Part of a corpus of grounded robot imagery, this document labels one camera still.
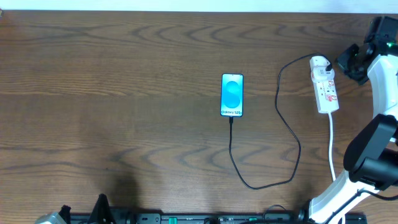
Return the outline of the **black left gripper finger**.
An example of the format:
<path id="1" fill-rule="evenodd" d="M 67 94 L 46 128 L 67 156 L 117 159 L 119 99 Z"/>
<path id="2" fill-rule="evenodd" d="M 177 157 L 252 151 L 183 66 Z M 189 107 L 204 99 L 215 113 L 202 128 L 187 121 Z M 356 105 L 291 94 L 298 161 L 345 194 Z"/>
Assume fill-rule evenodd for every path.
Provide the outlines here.
<path id="1" fill-rule="evenodd" d="M 105 194 L 99 194 L 87 224 L 116 224 Z"/>
<path id="2" fill-rule="evenodd" d="M 71 207 L 63 205 L 60 210 L 60 216 L 63 218 L 66 224 L 71 224 Z"/>

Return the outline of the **blue Galaxy smartphone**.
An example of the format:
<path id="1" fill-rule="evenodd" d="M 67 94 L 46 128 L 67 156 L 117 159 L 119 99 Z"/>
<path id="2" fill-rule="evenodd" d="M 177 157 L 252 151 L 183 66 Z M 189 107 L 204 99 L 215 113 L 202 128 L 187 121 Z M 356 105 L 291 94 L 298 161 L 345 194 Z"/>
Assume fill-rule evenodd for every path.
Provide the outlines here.
<path id="1" fill-rule="evenodd" d="M 220 115 L 242 117 L 244 76 L 237 73 L 224 73 L 221 76 Z"/>

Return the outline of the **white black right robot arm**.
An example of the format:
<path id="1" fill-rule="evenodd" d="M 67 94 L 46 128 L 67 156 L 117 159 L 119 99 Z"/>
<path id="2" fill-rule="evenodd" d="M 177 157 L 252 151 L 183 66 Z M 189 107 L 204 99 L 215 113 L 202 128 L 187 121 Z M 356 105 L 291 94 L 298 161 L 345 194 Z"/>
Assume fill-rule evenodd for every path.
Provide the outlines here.
<path id="1" fill-rule="evenodd" d="M 366 197 L 395 201 L 380 191 L 397 186 L 397 19 L 375 17 L 361 46 L 351 45 L 336 59 L 343 73 L 360 85 L 371 83 L 373 119 L 350 142 L 344 169 L 319 196 L 300 212 L 305 223 L 339 223 Z"/>

